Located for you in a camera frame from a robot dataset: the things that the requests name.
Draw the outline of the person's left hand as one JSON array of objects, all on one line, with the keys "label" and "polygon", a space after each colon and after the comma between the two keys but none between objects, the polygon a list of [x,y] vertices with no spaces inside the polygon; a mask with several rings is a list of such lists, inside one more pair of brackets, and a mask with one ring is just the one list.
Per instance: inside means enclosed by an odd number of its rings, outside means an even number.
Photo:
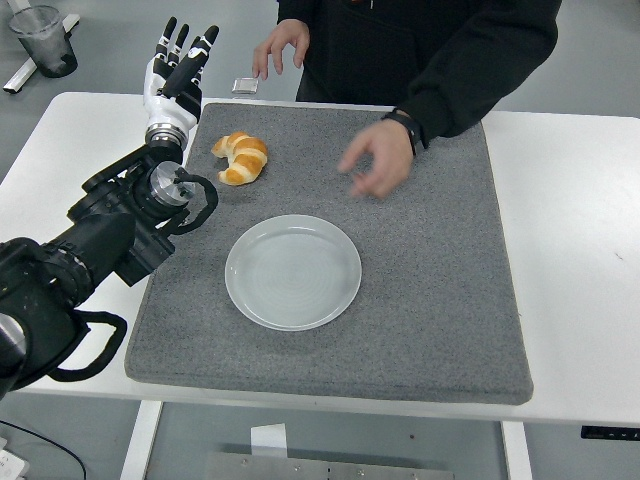
[{"label": "person's left hand", "polygon": [[371,168],[354,175],[353,196],[384,199],[408,179],[414,153],[409,132],[398,121],[380,120],[359,132],[342,154],[338,170],[352,171],[365,154],[373,158]]}]

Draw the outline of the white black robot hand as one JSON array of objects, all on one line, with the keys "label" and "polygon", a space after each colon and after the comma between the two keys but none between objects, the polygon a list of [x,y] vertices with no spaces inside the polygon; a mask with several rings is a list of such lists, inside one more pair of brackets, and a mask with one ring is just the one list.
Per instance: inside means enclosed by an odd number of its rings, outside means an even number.
[{"label": "white black robot hand", "polygon": [[182,25],[173,40],[177,23],[175,17],[168,20],[154,55],[146,66],[143,104],[149,115],[148,128],[167,123],[188,133],[200,119],[201,76],[219,34],[219,27],[210,26],[186,48],[189,26]]}]

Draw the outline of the person's right hand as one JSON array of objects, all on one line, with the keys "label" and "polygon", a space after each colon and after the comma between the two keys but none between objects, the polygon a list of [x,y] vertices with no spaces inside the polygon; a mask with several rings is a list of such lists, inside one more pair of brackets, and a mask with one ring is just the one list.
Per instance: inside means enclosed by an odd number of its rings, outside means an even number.
[{"label": "person's right hand", "polygon": [[294,49],[293,64],[297,69],[301,69],[309,45],[310,32],[304,22],[297,19],[281,21],[267,38],[255,47],[252,59],[253,77],[266,80],[270,64],[275,72],[281,75],[284,69],[283,51],[287,46]]}]

